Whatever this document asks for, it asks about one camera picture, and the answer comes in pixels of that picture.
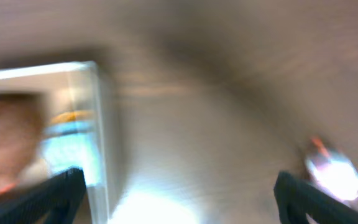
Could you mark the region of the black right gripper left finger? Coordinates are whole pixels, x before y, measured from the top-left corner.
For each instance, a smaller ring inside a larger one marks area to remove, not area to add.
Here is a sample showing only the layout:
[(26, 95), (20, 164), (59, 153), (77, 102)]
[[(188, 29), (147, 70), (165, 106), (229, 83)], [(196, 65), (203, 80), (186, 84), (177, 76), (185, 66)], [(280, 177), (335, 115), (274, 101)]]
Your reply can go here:
[(73, 223), (86, 193), (83, 171), (71, 168), (28, 190), (0, 197), (0, 223)]

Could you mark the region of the yellow grey toy truck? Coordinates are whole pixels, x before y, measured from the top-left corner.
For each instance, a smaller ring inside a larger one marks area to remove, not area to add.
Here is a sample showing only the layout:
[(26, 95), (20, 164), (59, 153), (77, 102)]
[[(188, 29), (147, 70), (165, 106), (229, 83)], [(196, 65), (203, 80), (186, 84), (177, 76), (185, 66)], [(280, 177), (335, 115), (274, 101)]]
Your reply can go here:
[(83, 171), (88, 187), (103, 182), (92, 111), (76, 110), (56, 115), (44, 133), (40, 153), (48, 165), (49, 175), (77, 168)]

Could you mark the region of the pink white plush toy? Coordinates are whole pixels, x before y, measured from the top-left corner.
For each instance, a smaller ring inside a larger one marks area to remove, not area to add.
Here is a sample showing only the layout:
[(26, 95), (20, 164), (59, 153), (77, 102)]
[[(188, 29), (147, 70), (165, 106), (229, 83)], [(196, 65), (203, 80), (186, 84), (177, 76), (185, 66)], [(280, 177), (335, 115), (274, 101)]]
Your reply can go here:
[(330, 142), (313, 136), (307, 147), (305, 167), (313, 185), (330, 197), (345, 204), (358, 199), (358, 171)]

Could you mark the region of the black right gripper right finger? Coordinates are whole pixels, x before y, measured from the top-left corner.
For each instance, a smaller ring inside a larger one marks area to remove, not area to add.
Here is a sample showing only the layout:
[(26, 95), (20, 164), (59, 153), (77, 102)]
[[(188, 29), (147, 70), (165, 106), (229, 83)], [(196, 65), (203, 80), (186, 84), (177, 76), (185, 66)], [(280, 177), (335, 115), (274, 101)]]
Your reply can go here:
[(282, 224), (358, 224), (358, 211), (326, 195), (291, 173), (278, 173), (274, 195)]

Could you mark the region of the brown plush toy with orange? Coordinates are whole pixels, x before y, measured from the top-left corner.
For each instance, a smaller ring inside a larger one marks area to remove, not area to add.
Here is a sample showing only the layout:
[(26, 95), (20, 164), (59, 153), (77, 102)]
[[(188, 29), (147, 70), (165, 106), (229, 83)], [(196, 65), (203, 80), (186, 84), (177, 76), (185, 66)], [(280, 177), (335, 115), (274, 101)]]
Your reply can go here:
[(14, 188), (34, 160), (44, 127), (39, 95), (0, 94), (0, 194)]

